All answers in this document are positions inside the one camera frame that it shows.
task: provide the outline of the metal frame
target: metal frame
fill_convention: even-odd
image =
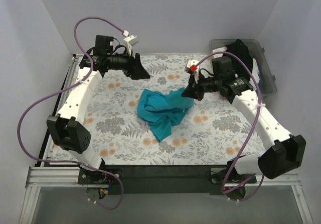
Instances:
[[[69,68],[65,87],[69,86],[72,82],[72,78],[74,75],[74,71],[77,67],[77,61],[73,58],[71,66]],[[62,94],[59,107],[68,97],[68,92]],[[47,146],[45,149],[45,153],[43,158],[50,158],[51,151],[53,148],[53,141],[51,138],[48,139]],[[96,187],[96,185],[79,185],[78,177],[79,177],[79,168],[76,166],[52,166],[52,167],[44,167],[44,163],[41,164],[41,167],[33,167],[29,169],[27,182],[26,182],[26,194],[23,204],[23,210],[21,214],[20,224],[28,224],[32,222],[38,197],[40,194],[41,187]],[[262,175],[257,175],[257,182],[254,184],[247,184],[248,186],[257,186],[260,182]],[[285,174],[279,176],[273,180],[269,180],[265,178],[263,181],[264,186],[291,186],[293,190],[293,194],[303,220],[303,223],[310,224],[312,222],[311,215],[309,213],[301,186],[300,181],[297,174]]]

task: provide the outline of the table surface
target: table surface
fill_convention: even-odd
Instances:
[[[147,88],[164,94],[186,87],[184,72],[189,59],[204,55],[142,55],[141,62],[151,79],[131,80],[121,71],[109,71],[95,89],[88,105],[84,126],[91,133],[91,145],[106,164],[202,165],[226,164],[243,144],[251,125],[218,93],[207,93],[195,101],[172,135],[158,143],[148,125],[137,117],[137,103]],[[203,67],[209,69],[210,62]],[[254,133],[244,150],[260,155],[264,147]],[[54,146],[53,160],[74,160]]]

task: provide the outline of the gray plastic bin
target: gray plastic bin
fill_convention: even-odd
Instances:
[[[241,39],[249,48],[250,54],[256,59],[263,85],[261,90],[262,97],[272,96],[276,93],[275,77],[271,74],[270,68],[267,65],[262,47],[255,39]],[[227,44],[235,42],[236,39],[215,39],[210,41],[211,51],[220,47],[225,47]]]

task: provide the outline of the floral pattern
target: floral pattern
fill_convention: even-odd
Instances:
[[[150,79],[131,80],[121,71],[109,71],[95,89],[84,126],[91,145],[106,164],[201,165],[226,164],[236,156],[251,125],[218,93],[207,93],[196,101],[172,135],[158,143],[148,125],[137,117],[137,104],[145,88],[164,94],[186,87],[184,72],[189,59],[203,55],[142,55]],[[209,69],[209,61],[202,64]],[[263,144],[256,133],[244,153],[259,155]],[[52,159],[74,159],[55,146]]]

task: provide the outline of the cloth in bin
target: cloth in bin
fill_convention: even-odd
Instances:
[[[184,88],[170,91],[169,94],[144,89],[137,106],[137,115],[148,122],[157,141],[172,134],[172,126],[179,125],[194,100],[182,97]]]
[[[240,39],[237,39],[234,43],[226,45],[225,47],[214,49],[213,53],[214,52],[230,52],[238,56],[252,72],[255,81],[258,83],[258,86],[260,88],[262,87],[263,81],[261,80],[257,62],[255,58],[251,57],[248,47],[244,45],[244,43]],[[218,58],[222,56],[223,54],[216,54],[213,56],[213,58]],[[233,69],[235,70],[237,75],[239,77],[245,77],[247,80],[249,80],[250,84],[254,87],[254,90],[256,90],[253,80],[250,78],[249,74],[246,72],[244,67],[233,57],[227,57],[229,57],[232,60]]]

